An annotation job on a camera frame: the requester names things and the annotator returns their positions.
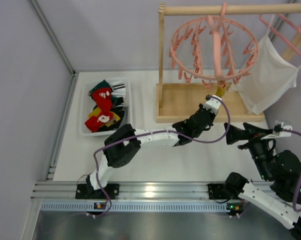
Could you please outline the yellow bear pattern sock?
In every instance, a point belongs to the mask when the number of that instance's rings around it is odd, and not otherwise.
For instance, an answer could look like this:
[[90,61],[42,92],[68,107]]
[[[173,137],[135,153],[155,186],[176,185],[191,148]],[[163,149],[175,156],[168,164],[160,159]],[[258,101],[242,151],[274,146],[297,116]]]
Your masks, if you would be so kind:
[[218,84],[217,85],[217,89],[216,89],[216,92],[215,92],[215,95],[219,98],[222,98],[225,94],[225,89],[226,89],[226,85],[220,85]]

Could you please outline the red sock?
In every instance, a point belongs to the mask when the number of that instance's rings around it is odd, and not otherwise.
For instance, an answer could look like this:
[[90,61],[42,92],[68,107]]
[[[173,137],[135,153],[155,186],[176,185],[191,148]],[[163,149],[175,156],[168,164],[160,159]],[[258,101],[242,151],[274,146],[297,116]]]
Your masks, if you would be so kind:
[[100,112],[97,116],[92,115],[84,124],[92,132],[105,132],[110,131],[110,127],[106,124],[114,117],[112,111]]
[[110,87],[99,88],[92,94],[93,100],[102,112],[110,112],[112,103],[112,89]]

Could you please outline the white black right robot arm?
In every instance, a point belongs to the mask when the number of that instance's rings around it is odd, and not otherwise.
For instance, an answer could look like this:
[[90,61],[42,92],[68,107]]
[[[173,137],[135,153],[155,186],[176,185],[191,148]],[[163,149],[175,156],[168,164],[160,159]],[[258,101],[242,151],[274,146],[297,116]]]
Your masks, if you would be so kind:
[[301,162],[290,150],[275,154],[277,138],[287,138],[293,133],[290,124],[276,121],[272,129],[263,129],[247,122],[240,129],[224,123],[226,143],[249,150],[262,180],[270,182],[270,189],[279,200],[267,195],[241,174],[231,172],[223,184],[226,194],[246,200],[278,220],[296,240],[301,240]]

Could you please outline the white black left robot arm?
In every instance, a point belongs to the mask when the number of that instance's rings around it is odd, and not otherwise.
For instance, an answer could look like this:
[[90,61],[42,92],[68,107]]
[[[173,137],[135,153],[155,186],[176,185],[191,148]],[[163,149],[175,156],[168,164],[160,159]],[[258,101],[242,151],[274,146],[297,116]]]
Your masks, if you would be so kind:
[[188,119],[174,123],[171,127],[146,130],[135,129],[125,124],[109,136],[102,150],[94,155],[96,169],[86,178],[90,192],[104,188],[114,169],[126,166],[142,148],[155,146],[179,147],[189,144],[202,132],[208,131],[221,105],[210,99],[199,105],[199,109]]

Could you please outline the pink round clip hanger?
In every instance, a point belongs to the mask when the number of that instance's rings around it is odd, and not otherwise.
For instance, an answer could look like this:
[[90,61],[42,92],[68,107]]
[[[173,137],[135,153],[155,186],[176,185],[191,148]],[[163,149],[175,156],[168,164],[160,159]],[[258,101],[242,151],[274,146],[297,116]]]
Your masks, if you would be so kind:
[[[247,14],[248,8],[240,6],[228,6],[224,2],[221,6],[208,7],[165,7],[158,8],[159,14],[159,71],[163,71],[164,65],[164,18],[166,16],[192,16],[197,18],[182,24],[172,35],[169,48],[170,67],[178,69],[178,79],[184,79],[190,84],[192,78],[199,78],[206,88],[210,88],[211,82],[216,81],[218,88],[224,89],[226,81],[232,80],[237,84],[242,76],[249,75],[250,69],[257,62],[259,55],[259,45],[253,35],[241,23],[226,18],[226,15]],[[243,51],[243,55],[249,55],[244,68],[237,70],[234,61],[234,52],[232,50],[229,36],[232,32],[229,30],[235,26],[249,36],[249,43]],[[205,30],[209,30],[212,36],[212,59],[213,75],[204,74],[203,56],[200,43],[200,35]],[[180,44],[190,39],[193,47],[192,56],[194,57],[193,68],[190,69],[179,60],[177,52]]]

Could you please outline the pink clothes hanger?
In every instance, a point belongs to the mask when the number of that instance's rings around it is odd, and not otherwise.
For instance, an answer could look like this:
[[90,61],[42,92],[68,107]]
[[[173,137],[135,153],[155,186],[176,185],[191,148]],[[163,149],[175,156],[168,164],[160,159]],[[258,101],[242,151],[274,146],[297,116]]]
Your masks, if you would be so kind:
[[266,20],[258,16],[268,31],[268,37],[279,55],[287,62],[299,58],[301,61],[301,17],[278,13]]

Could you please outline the wooden clothes rack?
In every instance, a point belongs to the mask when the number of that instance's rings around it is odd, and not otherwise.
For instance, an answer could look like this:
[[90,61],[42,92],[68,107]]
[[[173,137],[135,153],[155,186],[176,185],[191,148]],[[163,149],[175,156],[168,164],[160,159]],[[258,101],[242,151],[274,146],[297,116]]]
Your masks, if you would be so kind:
[[[209,7],[205,6],[166,6],[160,3],[158,7]],[[264,15],[264,14],[300,14],[301,3],[285,3],[285,4],[246,4],[246,5],[228,5],[230,7],[245,6],[248,9],[247,14],[240,15]],[[183,41],[177,50],[177,56],[181,62],[189,69],[193,68],[194,57],[192,55],[193,46],[191,40]],[[235,118],[236,122],[252,121],[261,122],[265,116],[263,113],[258,115],[250,115],[243,101],[237,93],[228,93],[231,84],[234,84],[231,79],[225,83],[224,97],[226,102],[230,104],[230,113]],[[188,117],[194,112],[202,98],[207,94],[216,93],[218,83],[211,81],[209,88],[205,87],[200,78],[192,78],[190,83],[164,83],[159,79],[156,85],[156,121],[158,123],[177,122]]]

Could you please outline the black sock in basket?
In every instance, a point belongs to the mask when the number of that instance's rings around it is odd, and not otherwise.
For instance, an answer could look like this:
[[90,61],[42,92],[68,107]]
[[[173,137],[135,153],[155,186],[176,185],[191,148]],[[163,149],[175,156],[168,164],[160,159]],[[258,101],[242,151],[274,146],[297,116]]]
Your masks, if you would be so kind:
[[112,108],[113,118],[99,128],[99,132],[107,132],[119,129],[128,122],[128,107],[124,106],[124,98],[118,97],[116,104]]

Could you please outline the white black striped sock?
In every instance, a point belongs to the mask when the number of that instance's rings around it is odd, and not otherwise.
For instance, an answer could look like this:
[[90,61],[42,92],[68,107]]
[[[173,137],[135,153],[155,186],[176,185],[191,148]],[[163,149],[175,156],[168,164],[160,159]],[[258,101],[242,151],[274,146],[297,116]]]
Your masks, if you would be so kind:
[[123,98],[127,96],[127,87],[122,80],[112,81],[110,86],[112,88],[113,96]]

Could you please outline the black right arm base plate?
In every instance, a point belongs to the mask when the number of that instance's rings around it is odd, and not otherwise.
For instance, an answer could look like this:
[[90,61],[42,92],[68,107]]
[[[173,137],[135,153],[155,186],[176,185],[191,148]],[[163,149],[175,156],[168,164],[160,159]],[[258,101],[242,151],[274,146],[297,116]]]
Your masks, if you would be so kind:
[[223,183],[209,183],[208,195],[210,200],[239,200],[240,198],[228,193]]

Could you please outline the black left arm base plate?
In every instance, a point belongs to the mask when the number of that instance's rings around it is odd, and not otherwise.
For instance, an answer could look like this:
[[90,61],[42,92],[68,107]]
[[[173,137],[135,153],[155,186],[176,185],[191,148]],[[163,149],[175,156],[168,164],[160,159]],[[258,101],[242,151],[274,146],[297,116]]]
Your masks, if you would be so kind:
[[[108,194],[111,200],[116,199],[119,195],[119,184],[109,183],[104,191]],[[77,200],[106,200],[106,194],[101,190],[94,190],[92,186],[87,184],[78,184],[75,192],[75,199]]]

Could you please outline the aluminium mounting rail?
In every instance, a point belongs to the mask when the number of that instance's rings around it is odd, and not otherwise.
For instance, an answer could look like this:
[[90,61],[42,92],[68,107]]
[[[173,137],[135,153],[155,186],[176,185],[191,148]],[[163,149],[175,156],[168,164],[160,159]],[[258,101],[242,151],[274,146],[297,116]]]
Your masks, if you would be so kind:
[[[31,200],[74,200],[75,182],[38,182],[34,185]],[[207,200],[206,182],[120,182],[117,200]]]

